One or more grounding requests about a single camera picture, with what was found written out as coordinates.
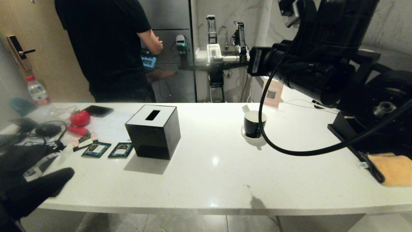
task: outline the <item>black tissue box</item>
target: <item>black tissue box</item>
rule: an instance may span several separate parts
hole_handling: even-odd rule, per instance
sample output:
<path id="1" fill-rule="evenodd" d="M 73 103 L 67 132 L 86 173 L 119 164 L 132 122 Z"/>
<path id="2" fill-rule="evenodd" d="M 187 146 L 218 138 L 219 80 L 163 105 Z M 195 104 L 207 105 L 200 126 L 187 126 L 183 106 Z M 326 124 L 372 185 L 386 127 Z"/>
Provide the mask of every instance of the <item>black tissue box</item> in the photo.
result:
<path id="1" fill-rule="evenodd" d="M 180 140 L 177 107 L 144 105 L 125 126 L 137 156 L 172 158 Z"/>

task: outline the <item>man's arm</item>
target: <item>man's arm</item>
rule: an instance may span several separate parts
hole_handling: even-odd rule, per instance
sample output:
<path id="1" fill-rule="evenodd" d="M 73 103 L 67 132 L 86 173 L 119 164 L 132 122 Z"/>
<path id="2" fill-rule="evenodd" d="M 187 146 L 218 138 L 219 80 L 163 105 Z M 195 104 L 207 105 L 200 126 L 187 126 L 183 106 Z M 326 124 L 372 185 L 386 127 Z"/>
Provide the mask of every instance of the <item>man's arm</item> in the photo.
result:
<path id="1" fill-rule="evenodd" d="M 163 41 L 160 41 L 151 29 L 143 33 L 137 33 L 137 35 L 151 53 L 158 55 L 163 50 Z"/>

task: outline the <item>water bottle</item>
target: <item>water bottle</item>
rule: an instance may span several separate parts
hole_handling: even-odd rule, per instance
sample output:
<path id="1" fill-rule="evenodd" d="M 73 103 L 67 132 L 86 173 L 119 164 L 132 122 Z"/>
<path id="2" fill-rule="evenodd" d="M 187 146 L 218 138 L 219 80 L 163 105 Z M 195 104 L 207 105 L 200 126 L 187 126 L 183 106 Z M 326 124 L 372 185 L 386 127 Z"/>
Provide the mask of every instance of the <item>water bottle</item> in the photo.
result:
<path id="1" fill-rule="evenodd" d="M 50 103 L 50 98 L 42 84 L 38 83 L 34 76 L 26 77 L 28 82 L 28 93 L 38 106 L 44 106 Z"/>

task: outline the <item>blue screen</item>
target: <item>blue screen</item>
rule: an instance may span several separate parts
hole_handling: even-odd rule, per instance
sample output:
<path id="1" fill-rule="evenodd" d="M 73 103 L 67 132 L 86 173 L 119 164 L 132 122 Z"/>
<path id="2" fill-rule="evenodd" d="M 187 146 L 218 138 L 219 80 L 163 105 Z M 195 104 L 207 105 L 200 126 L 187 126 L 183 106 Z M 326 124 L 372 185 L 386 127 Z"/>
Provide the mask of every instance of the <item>blue screen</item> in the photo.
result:
<path id="1" fill-rule="evenodd" d="M 156 60 L 157 60 L 156 57 L 145 57 L 145 56 L 141 56 L 141 57 L 142 57 L 144 67 L 151 68 L 151 69 L 155 68 Z"/>

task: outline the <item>smartphone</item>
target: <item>smartphone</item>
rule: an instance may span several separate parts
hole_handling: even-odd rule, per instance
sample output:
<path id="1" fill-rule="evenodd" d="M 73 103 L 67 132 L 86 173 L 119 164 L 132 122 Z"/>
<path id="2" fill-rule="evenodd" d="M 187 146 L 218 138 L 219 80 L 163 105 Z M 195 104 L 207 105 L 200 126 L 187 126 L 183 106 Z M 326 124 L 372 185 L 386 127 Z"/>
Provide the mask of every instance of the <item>smartphone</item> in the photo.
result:
<path id="1" fill-rule="evenodd" d="M 113 108 L 99 107 L 99 106 L 89 106 L 85 108 L 84 110 L 87 111 L 90 115 L 99 117 L 99 118 L 106 117 L 108 114 L 114 111 Z"/>

